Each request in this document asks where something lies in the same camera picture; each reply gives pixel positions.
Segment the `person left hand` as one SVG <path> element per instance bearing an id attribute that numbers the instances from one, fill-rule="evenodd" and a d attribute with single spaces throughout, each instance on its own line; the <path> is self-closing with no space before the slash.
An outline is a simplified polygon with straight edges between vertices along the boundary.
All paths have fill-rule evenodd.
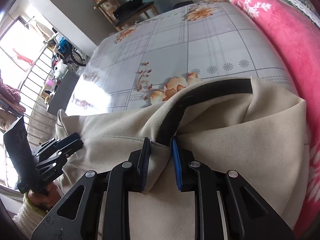
<path id="1" fill-rule="evenodd" d="M 38 192 L 29 191 L 28 198 L 36 206 L 51 209 L 59 200 L 60 194 L 57 185 L 51 182 L 46 187 L 46 194 L 41 194 Z"/>

